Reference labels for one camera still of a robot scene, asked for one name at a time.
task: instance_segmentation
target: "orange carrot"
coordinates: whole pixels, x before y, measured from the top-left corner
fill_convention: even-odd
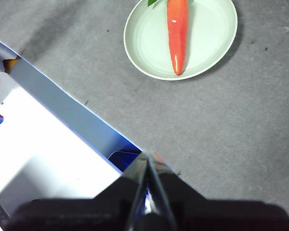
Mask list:
[[[188,0],[168,0],[167,24],[172,67],[176,75],[183,72],[188,27]]]

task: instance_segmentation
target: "plate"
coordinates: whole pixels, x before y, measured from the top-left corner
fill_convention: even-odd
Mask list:
[[[236,36],[237,14],[231,0],[189,0],[185,71],[177,76],[168,46],[167,0],[147,6],[141,0],[124,27],[124,48],[133,65],[162,80],[190,78],[214,66]]]

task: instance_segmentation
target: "gray carpet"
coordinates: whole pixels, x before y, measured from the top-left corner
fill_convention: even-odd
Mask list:
[[[233,2],[230,51],[183,81],[147,77],[127,58],[137,0],[0,0],[0,41],[204,196],[289,212],[289,0]]]

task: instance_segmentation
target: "green leaf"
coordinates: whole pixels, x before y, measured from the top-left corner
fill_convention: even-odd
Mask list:
[[[152,5],[154,2],[156,2],[157,0],[148,0],[148,6]]]

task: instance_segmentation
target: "blue edge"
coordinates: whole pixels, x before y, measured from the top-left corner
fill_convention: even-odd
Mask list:
[[[25,59],[16,62],[10,76],[119,173],[141,153],[140,148]]]

